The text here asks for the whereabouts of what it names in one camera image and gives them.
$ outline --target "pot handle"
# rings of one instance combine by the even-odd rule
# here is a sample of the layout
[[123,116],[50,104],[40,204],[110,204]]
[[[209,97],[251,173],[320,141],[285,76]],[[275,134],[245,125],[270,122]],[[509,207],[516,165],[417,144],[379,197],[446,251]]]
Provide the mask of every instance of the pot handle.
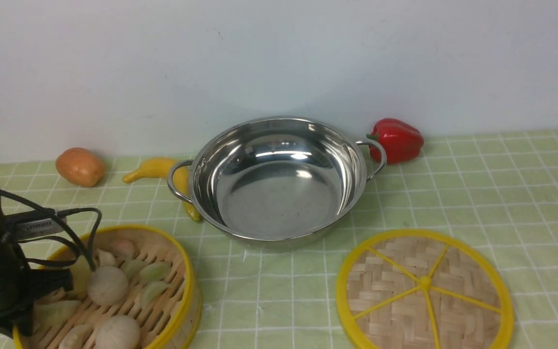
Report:
[[169,172],[167,174],[167,186],[169,187],[169,191],[171,191],[171,193],[173,195],[175,195],[175,197],[177,197],[178,199],[184,201],[185,203],[189,203],[189,204],[193,204],[193,201],[191,200],[190,197],[182,194],[176,187],[175,184],[173,183],[173,175],[175,174],[175,171],[177,169],[179,169],[180,167],[184,167],[184,166],[190,166],[193,163],[192,160],[185,160],[185,161],[181,161],[175,165],[173,165],[170,169]]
[[372,172],[372,174],[367,176],[366,181],[369,181],[370,179],[374,178],[374,176],[376,176],[376,174],[378,172],[380,172],[380,170],[383,167],[385,167],[387,165],[387,153],[385,152],[385,149],[383,148],[383,146],[381,146],[380,143],[378,143],[376,141],[371,141],[369,139],[365,139],[363,141],[356,141],[355,143],[357,145],[372,145],[372,146],[375,146],[381,154],[381,159],[382,160],[380,161],[380,165],[378,165],[378,168],[376,168],[376,170],[374,170],[374,172]]

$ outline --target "black cable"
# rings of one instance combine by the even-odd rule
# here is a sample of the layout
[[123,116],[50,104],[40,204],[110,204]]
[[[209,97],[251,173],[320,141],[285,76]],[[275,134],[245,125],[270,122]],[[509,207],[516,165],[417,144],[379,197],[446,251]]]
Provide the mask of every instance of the black cable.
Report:
[[69,261],[51,261],[51,260],[42,260],[42,259],[39,259],[39,258],[25,258],[26,261],[31,262],[31,263],[36,263],[36,264],[42,265],[44,267],[66,268],[66,267],[70,267],[71,265],[76,263],[77,258],[79,258],[79,256],[80,256],[78,246],[76,246],[75,244],[71,243],[70,241],[68,241],[68,240],[66,240],[62,237],[58,237],[58,236],[39,237],[39,238],[31,239],[31,240],[24,240],[24,241],[21,241],[20,243],[29,243],[29,242],[41,241],[41,240],[57,241],[57,242],[61,243],[62,245],[66,245],[66,247],[68,247],[73,252],[73,254],[75,254],[75,258],[73,260],[69,260]]
[[34,203],[33,201],[25,199],[24,197],[18,196],[16,194],[11,193],[11,192],[7,192],[5,190],[0,189],[0,195],[3,196],[3,197],[7,197],[8,199],[17,201],[18,203],[22,203],[26,206],[29,206],[29,207],[37,210],[37,211],[40,211],[40,212],[42,212],[42,214],[44,214],[45,216],[47,216],[51,220],[53,220],[55,223],[57,223],[71,237],[71,239],[73,239],[75,244],[77,244],[77,246],[81,250],[82,254],[87,259],[87,263],[89,264],[90,269],[92,271],[96,270],[96,264],[93,262],[93,256],[87,251],[85,245],[83,245],[82,241],[75,234],[75,232],[73,232],[73,230],[69,227],[69,225],[66,224],[64,221],[62,221],[62,219],[60,217],[58,217],[55,214],[49,212],[49,210],[47,210],[46,208]]
[[93,239],[96,236],[96,230],[98,230],[98,226],[100,225],[100,220],[102,219],[102,212],[100,212],[100,210],[97,208],[83,207],[83,208],[70,208],[67,210],[61,210],[60,212],[57,212],[57,215],[61,217],[66,217],[81,212],[95,212],[97,215],[96,221],[93,223],[92,230],[89,233],[89,238],[87,239],[87,250],[93,251]]

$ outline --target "red bell pepper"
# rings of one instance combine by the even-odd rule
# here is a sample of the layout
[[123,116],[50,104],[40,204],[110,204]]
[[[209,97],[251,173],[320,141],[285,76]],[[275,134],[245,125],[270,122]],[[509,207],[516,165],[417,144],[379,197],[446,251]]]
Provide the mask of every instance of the red bell pepper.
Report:
[[[410,161],[419,156],[423,147],[423,136],[416,128],[393,118],[376,122],[372,134],[367,135],[380,143],[387,155],[387,164],[394,165]],[[382,161],[382,155],[375,146],[370,145],[370,157],[377,163]]]

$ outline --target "pot rim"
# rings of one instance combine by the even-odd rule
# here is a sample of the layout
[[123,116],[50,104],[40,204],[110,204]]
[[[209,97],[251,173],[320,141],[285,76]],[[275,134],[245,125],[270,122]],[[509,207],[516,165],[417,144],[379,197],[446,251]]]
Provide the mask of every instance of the pot rim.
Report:
[[329,125],[325,122],[317,121],[316,119],[312,119],[312,118],[308,118],[308,117],[292,117],[292,116],[259,117],[259,118],[251,119],[249,121],[241,122],[241,123],[239,123],[235,126],[232,126],[228,129],[224,130],[223,132],[219,133],[217,136],[213,137],[210,141],[208,141],[206,143],[206,145],[203,146],[203,148],[201,148],[201,150],[197,153],[197,155],[195,155],[195,158],[192,160],[192,163],[190,165],[191,172],[195,173],[196,169],[199,167],[201,158],[203,158],[203,156],[206,155],[208,150],[210,150],[210,148],[215,143],[217,143],[217,141],[219,141],[219,139],[223,138],[228,133],[233,132],[234,130],[236,130],[238,128],[241,128],[243,126],[246,126],[246,125],[256,124],[258,122],[274,121],[274,120],[290,120],[290,121],[308,122],[308,123],[311,123],[311,124],[320,125],[322,127],[328,128],[329,130],[332,130],[333,132],[335,132],[337,135],[339,135],[345,141],[345,143],[348,146],[350,146],[352,148],[352,150],[355,151],[357,159],[358,159],[358,165],[361,167],[361,182],[358,186],[356,186],[354,188],[354,196],[353,196],[352,200],[350,201],[350,203],[348,203],[343,208],[343,210],[341,210],[341,212],[339,212],[333,219],[329,219],[328,221],[325,221],[325,222],[323,222],[323,223],[321,223],[321,224],[319,224],[315,227],[308,228],[307,230],[304,230],[304,232],[302,234],[298,235],[298,236],[287,237],[287,238],[260,238],[260,237],[250,236],[248,234],[244,234],[242,232],[234,230],[234,229],[224,225],[223,223],[220,223],[219,221],[215,220],[213,217],[211,217],[206,212],[204,207],[200,205],[199,200],[197,199],[197,196],[195,195],[195,190],[193,190],[194,186],[196,185],[195,175],[189,176],[188,177],[189,197],[190,197],[193,205],[195,206],[195,208],[197,208],[197,211],[199,211],[201,216],[206,221],[208,221],[210,224],[214,225],[216,228],[219,228],[220,230],[223,230],[223,232],[229,234],[230,236],[241,238],[241,239],[244,239],[244,240],[254,240],[254,241],[263,241],[263,242],[297,240],[299,238],[304,238],[304,237],[307,237],[307,236],[311,236],[312,234],[316,234],[316,232],[319,232],[321,230],[325,230],[326,228],[334,225],[334,223],[337,223],[339,220],[341,220],[343,217],[345,217],[346,214],[348,214],[348,212],[350,212],[350,210],[352,210],[352,208],[357,204],[357,202],[359,201],[359,199],[363,195],[363,192],[365,191],[365,185],[367,183],[367,180],[366,180],[367,179],[367,166],[366,166],[366,163],[365,163],[365,157],[363,156],[363,153],[361,153],[361,150],[359,149],[358,145],[355,143],[356,141],[353,141],[350,137],[347,137],[347,135],[345,135],[345,133],[339,131],[337,128],[334,128],[333,126],[331,126],[331,125]]

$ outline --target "green checkered tablecloth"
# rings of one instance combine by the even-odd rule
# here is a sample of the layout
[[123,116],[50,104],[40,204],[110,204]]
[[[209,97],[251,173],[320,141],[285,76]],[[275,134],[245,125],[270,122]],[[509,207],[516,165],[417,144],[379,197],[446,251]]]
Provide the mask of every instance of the green checkered tablecloth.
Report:
[[[337,230],[286,254],[245,250],[191,221],[164,181],[122,183],[140,161],[108,160],[106,180],[90,189],[62,180],[52,162],[0,164],[0,185],[48,207],[98,207],[102,226],[142,223],[173,234],[192,257],[204,297],[193,349],[350,348],[335,311],[341,263],[366,238],[406,227],[457,238],[498,269],[516,310],[511,348],[558,348],[558,129],[428,139],[419,159],[388,166],[368,183]],[[7,199],[3,206],[26,209]],[[93,216],[69,221],[84,234]],[[40,258],[56,248],[24,246]],[[0,336],[0,348],[13,345]]]

